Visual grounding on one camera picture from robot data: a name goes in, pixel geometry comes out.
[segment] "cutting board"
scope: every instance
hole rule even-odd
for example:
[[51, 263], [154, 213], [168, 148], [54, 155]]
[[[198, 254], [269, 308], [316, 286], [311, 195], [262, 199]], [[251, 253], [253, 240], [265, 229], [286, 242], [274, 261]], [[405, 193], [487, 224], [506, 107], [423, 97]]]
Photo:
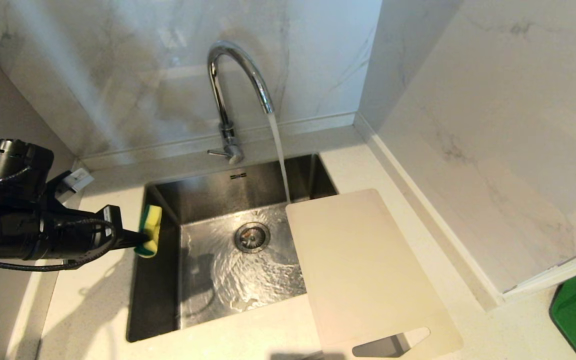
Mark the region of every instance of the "cutting board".
[[286, 212], [325, 354], [356, 359], [356, 346], [424, 327], [430, 335], [400, 359], [430, 360], [463, 346], [376, 190], [293, 203]]

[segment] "water stream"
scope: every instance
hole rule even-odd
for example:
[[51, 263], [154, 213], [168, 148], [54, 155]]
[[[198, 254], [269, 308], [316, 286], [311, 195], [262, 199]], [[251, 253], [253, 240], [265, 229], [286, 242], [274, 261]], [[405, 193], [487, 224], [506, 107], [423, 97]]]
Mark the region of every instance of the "water stream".
[[274, 112], [268, 114], [268, 122], [270, 122], [272, 137], [274, 137], [274, 145], [277, 147], [277, 155], [279, 156], [279, 166], [281, 166], [281, 176], [283, 176], [283, 189], [286, 191], [286, 200], [288, 201], [288, 204], [290, 204], [290, 191], [288, 191], [288, 176], [286, 176], [284, 149], [282, 148], [282, 140], [279, 138], [279, 128], [277, 127], [277, 119], [275, 118]]

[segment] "water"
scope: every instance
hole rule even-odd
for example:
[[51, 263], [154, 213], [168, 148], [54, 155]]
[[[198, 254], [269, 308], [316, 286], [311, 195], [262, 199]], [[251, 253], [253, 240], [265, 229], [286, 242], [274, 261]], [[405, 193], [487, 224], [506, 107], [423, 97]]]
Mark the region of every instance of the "water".
[[[250, 222], [270, 232], [258, 253], [233, 244], [237, 229]], [[306, 294], [285, 202], [189, 223], [181, 233], [182, 329]]]
[[279, 128], [277, 127], [277, 119], [275, 118], [274, 112], [268, 114], [268, 122], [272, 130], [272, 137], [274, 137], [274, 145], [277, 147], [281, 176], [283, 176], [283, 189], [286, 191], [286, 201], [290, 204], [290, 191], [288, 191], [288, 176], [286, 175], [286, 163], [284, 162], [284, 149], [282, 148], [282, 140], [279, 138]]

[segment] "cutting board handle hole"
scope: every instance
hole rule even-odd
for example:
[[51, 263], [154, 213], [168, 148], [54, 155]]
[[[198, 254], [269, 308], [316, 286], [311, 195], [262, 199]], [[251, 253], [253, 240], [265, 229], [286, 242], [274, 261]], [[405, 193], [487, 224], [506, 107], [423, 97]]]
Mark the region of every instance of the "cutting board handle hole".
[[396, 333], [382, 339], [366, 342], [352, 348], [352, 355], [358, 358], [400, 358], [410, 349], [418, 346], [430, 335], [430, 329], [420, 327]]

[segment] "faucet handle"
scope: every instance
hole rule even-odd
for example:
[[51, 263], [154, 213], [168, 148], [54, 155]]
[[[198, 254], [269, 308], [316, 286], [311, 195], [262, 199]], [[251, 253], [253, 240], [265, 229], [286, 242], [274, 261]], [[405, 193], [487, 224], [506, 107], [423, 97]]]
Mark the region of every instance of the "faucet handle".
[[208, 155], [218, 155], [220, 157], [227, 157], [227, 158], [230, 157], [228, 153], [220, 150], [208, 150]]
[[219, 155], [220, 157], [228, 158], [228, 163], [231, 165], [237, 164], [244, 158], [242, 149], [236, 144], [228, 144], [221, 150], [208, 150], [208, 155]]

